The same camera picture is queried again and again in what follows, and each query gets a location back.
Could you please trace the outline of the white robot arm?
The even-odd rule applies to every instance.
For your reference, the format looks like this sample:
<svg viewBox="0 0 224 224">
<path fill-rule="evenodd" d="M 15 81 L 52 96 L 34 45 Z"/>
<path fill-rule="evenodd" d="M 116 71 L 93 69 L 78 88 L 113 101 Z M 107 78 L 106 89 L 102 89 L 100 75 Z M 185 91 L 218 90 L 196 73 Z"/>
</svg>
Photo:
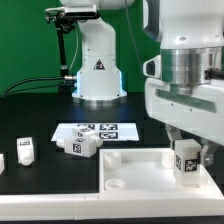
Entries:
<svg viewBox="0 0 224 224">
<path fill-rule="evenodd" d="M 91 11 L 142 4 L 141 30 L 148 36 L 137 44 L 145 51 L 155 46 L 157 55 L 141 59 L 146 76 L 148 115 L 169 127 L 181 129 L 224 146 L 224 0 L 60 0 L 65 17 L 83 22 L 82 69 L 73 97 L 84 102 L 113 97 L 96 89 L 94 65 L 102 59 L 113 65 L 113 42 L 93 47 L 93 38 L 106 24 L 90 22 Z"/>
</svg>

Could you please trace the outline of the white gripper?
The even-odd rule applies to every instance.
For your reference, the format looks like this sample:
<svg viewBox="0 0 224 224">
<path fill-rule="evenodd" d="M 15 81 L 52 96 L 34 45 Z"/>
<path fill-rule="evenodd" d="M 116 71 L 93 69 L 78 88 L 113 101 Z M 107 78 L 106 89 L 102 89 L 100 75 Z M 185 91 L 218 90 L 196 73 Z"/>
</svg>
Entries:
<svg viewBox="0 0 224 224">
<path fill-rule="evenodd" d="M 143 64 L 143 73 L 147 114 L 166 124 L 170 148 L 182 139 L 179 129 L 205 138 L 201 140 L 201 164 L 211 166 L 214 143 L 224 146 L 224 81 L 212 79 L 195 86 L 191 96 L 171 93 L 170 85 L 161 80 L 160 55 Z"/>
</svg>

